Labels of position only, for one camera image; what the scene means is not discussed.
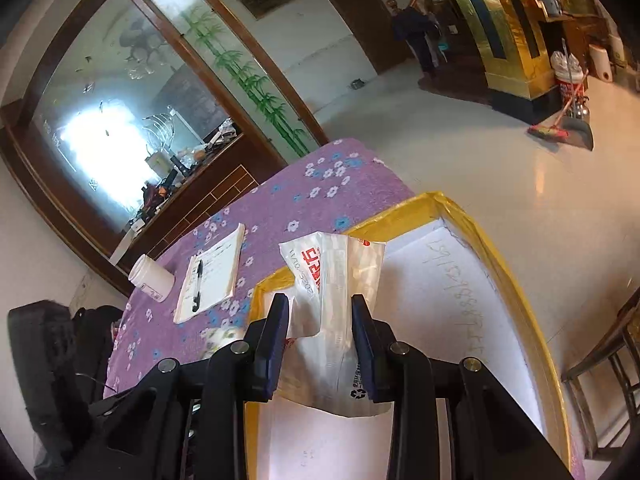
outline black pen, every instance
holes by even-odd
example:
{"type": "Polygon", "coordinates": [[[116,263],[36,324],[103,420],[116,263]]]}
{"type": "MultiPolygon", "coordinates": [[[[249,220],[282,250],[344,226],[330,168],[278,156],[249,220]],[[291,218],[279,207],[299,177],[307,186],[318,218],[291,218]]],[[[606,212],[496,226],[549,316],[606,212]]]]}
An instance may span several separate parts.
{"type": "Polygon", "coordinates": [[[204,264],[202,260],[198,264],[198,281],[196,282],[196,290],[193,291],[193,312],[197,312],[200,308],[200,286],[202,285],[202,271],[204,269],[204,264]]]}

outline wooden chair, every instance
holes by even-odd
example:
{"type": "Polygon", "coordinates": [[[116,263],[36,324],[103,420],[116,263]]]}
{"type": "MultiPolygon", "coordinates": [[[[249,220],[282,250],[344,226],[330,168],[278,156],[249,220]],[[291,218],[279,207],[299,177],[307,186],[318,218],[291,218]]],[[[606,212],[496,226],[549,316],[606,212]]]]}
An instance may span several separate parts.
{"type": "Polygon", "coordinates": [[[578,414],[578,425],[586,448],[585,458],[606,461],[615,460],[619,455],[621,448],[613,447],[613,442],[615,442],[620,434],[622,434],[627,425],[631,425],[632,432],[636,428],[636,425],[638,425],[638,405],[636,404],[634,393],[636,390],[640,389],[640,383],[631,384],[622,362],[620,361],[618,352],[623,348],[626,348],[629,351],[636,369],[636,374],[640,378],[640,355],[638,354],[638,347],[636,346],[637,339],[634,340],[629,331],[630,325],[634,322],[638,322],[638,318],[640,317],[639,301],[640,288],[633,293],[631,298],[629,298],[620,309],[616,322],[597,343],[593,350],[589,352],[587,357],[562,374],[562,382],[567,385],[569,398],[578,414]],[[609,363],[613,368],[613,373],[615,374],[616,379],[620,384],[620,388],[622,389],[622,394],[625,397],[628,421],[626,421],[625,425],[607,444],[600,447],[593,423],[593,417],[591,416],[587,399],[582,387],[580,386],[579,377],[583,373],[591,370],[597,364],[603,362],[605,359],[609,360],[609,363]]]}

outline person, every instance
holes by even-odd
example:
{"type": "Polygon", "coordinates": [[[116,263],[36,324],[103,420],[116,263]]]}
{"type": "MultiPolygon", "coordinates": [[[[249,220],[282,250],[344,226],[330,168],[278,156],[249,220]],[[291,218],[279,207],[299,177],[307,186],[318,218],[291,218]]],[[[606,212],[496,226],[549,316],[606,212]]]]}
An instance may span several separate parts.
{"type": "Polygon", "coordinates": [[[391,11],[391,26],[394,37],[398,41],[406,41],[409,44],[420,62],[424,76],[434,79],[436,69],[425,34],[434,39],[439,37],[440,31],[437,25],[413,7],[399,9],[398,2],[395,0],[387,0],[386,6],[391,11]]]}

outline notebook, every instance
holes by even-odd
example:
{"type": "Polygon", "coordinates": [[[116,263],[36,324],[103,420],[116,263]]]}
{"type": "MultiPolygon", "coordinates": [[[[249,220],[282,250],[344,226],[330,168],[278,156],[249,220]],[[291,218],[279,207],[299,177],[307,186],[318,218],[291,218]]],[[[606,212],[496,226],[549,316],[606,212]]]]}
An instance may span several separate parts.
{"type": "Polygon", "coordinates": [[[238,275],[238,259],[244,238],[244,224],[226,238],[202,254],[192,256],[187,275],[182,283],[174,323],[184,323],[193,316],[210,309],[221,301],[233,297],[238,275]],[[200,307],[193,311],[193,297],[198,281],[198,264],[202,260],[202,282],[200,283],[200,307]]]}

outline tile floor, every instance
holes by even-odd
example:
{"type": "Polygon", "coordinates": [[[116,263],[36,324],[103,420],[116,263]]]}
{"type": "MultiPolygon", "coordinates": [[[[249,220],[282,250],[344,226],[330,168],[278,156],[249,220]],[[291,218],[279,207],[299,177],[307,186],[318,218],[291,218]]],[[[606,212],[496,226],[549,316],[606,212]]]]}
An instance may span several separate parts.
{"type": "MultiPolygon", "coordinates": [[[[407,62],[316,117],[330,139],[361,140],[413,191],[441,190],[476,219],[524,288],[561,372],[640,286],[640,96],[590,77],[588,152],[532,138],[487,106],[421,91],[418,76],[407,62]]],[[[584,388],[604,433],[624,409],[609,365],[584,376],[584,388]]],[[[587,477],[605,466],[586,461],[587,477]]]]}

